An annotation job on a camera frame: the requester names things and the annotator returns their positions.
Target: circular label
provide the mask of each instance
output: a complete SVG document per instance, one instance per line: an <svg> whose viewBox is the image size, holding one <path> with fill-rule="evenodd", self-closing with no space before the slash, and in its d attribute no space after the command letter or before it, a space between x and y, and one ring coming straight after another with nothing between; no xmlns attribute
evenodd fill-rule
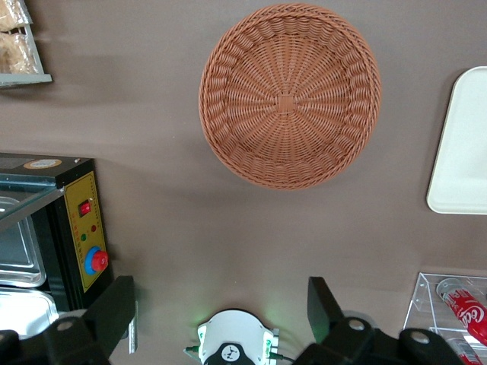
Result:
<svg viewBox="0 0 487 365"><path fill-rule="evenodd" d="M44 160L35 160L35 161L27 162L24 165L24 167L26 169L31 169L31 170L49 169L50 167L58 166L61 163L62 163L61 160L44 159Z"/></svg>
<svg viewBox="0 0 487 365"><path fill-rule="evenodd" d="M223 350L221 350L221 357L223 357L223 360L226 361L237 361L240 357L240 351L237 347L229 344L228 346L225 346Z"/></svg>

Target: coca-cola can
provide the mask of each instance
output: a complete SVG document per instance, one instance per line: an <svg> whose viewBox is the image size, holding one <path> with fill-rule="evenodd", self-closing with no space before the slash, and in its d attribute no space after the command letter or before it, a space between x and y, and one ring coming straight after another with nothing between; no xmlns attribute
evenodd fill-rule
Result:
<svg viewBox="0 0 487 365"><path fill-rule="evenodd" d="M482 365L477 353L470 347L465 338L450 338L447 343L466 365Z"/></svg>
<svg viewBox="0 0 487 365"><path fill-rule="evenodd" d="M487 346L487 309L456 278L444 279L436 287L440 298L455 313L465 329Z"/></svg>

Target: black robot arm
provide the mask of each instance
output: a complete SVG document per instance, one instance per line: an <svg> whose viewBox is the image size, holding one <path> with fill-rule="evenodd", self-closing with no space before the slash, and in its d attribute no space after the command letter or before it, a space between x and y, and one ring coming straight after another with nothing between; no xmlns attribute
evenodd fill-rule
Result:
<svg viewBox="0 0 487 365"><path fill-rule="evenodd" d="M107 365L135 316L132 276L118 277L81 317L63 317L42 333L19 341L0 331L2 365Z"/></svg>
<svg viewBox="0 0 487 365"><path fill-rule="evenodd" d="M295 365L463 365L433 332L408 328L395 339L363 319L345 317L323 278L308 282L307 317L317 343Z"/></svg>

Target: red button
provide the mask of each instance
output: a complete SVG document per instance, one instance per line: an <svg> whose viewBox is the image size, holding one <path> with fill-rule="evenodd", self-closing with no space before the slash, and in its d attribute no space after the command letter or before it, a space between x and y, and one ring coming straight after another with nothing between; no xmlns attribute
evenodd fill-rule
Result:
<svg viewBox="0 0 487 365"><path fill-rule="evenodd" d="M91 260L91 268L95 271L103 271L108 266L107 251L96 251Z"/></svg>
<svg viewBox="0 0 487 365"><path fill-rule="evenodd" d="M90 202L87 200L86 202L82 202L79 207L79 215L83 217L84 215L88 214L91 212L91 205Z"/></svg>

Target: metal container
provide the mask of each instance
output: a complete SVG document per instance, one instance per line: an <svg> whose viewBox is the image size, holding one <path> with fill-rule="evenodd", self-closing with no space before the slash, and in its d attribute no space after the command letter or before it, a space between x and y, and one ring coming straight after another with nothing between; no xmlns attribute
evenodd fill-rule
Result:
<svg viewBox="0 0 487 365"><path fill-rule="evenodd" d="M0 196L0 211L19 201ZM39 287L46 280L32 219L27 217L0 231L0 285Z"/></svg>
<svg viewBox="0 0 487 365"><path fill-rule="evenodd" d="M0 288L0 330L13 329L20 338L41 333L59 318L53 298L39 290Z"/></svg>

